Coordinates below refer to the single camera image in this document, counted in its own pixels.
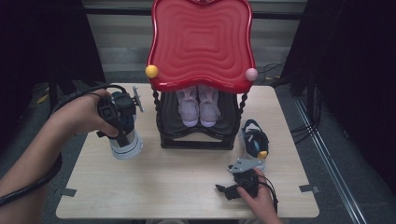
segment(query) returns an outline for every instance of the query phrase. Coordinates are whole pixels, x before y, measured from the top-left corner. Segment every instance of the pair of white shoes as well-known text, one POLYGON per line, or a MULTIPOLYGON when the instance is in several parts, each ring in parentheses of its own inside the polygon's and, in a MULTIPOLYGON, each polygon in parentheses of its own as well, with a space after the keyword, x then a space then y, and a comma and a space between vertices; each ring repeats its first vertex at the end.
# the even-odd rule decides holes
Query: pair of white shoes
POLYGON ((212 127, 220 116, 218 108, 219 91, 213 87, 199 85, 176 91, 179 103, 178 113, 184 125, 193 127, 198 119, 205 127, 212 127))

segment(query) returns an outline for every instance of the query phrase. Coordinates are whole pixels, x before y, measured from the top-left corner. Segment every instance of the yellow ball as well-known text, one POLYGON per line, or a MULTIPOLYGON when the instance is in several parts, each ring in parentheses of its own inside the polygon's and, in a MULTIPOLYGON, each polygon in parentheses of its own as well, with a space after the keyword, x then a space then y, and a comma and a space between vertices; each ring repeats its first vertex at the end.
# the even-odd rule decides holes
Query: yellow ball
POLYGON ((154 78, 158 76, 158 68, 155 65, 149 65, 146 67, 146 76, 149 78, 154 78))

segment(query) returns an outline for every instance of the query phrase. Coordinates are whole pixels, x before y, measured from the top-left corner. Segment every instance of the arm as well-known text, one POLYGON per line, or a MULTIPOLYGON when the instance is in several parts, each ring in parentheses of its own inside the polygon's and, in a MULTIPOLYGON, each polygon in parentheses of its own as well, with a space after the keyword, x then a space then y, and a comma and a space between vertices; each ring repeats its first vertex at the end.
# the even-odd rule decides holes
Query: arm
MULTIPOLYGON (((0 195, 21 189, 42 178, 53 166, 66 141, 77 133, 100 130, 109 136, 118 131, 101 119, 96 110, 99 95, 95 91, 77 98, 54 113, 17 162, 0 179, 0 195)), ((37 189, 12 203, 0 207, 0 223, 40 223, 46 187, 37 189)))
MULTIPOLYGON (((263 183, 266 183, 266 180, 263 176, 262 171, 257 168, 254 168, 259 177, 259 180, 263 183)), ((264 224, 277 224, 282 223, 280 218, 277 216, 275 208, 273 206, 273 201, 271 198, 270 190, 263 186, 259 185, 259 191, 256 198, 251 198, 250 195, 241 187, 237 188, 241 197, 247 202, 247 205, 250 207, 254 216, 258 218, 264 224)))

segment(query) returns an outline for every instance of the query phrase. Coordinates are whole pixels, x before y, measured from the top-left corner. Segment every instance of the light wood tabletop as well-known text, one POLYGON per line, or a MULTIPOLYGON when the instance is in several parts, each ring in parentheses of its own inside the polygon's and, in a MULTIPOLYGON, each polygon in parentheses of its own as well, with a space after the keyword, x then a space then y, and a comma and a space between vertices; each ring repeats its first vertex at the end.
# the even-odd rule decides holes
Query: light wood tabletop
MULTIPOLYGON (((77 192, 62 197, 59 218, 254 218, 242 199, 228 201, 215 187, 234 184, 227 167, 243 155, 238 137, 233 150, 163 149, 150 85, 119 85, 131 95, 135 85, 146 109, 137 110, 135 122, 142 151, 119 161, 107 138, 89 133, 67 184, 77 192)), ((313 193, 300 191, 309 183, 273 88, 251 88, 242 123, 247 119, 255 119, 270 141, 265 174, 275 186, 278 215, 316 217, 313 193)), ((186 138, 211 140, 201 133, 186 138)))

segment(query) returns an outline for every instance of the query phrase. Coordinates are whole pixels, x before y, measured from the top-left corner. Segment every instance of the person's right hand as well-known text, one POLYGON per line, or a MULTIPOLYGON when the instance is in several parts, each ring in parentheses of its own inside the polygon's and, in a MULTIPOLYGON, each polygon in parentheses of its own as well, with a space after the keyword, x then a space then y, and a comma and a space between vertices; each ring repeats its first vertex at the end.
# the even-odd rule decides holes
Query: person's right hand
MULTIPOLYGON (((259 181, 266 183, 266 179, 264 178, 264 174, 261 170, 257 168, 253 168, 256 174, 259 176, 259 181)), ((258 218, 262 223, 282 223, 280 218, 277 216, 270 190, 263 186, 259 185, 258 193, 256 198, 250 197, 250 195, 242 188, 237 188, 239 195, 247 202, 247 205, 250 207, 253 214, 258 218)))

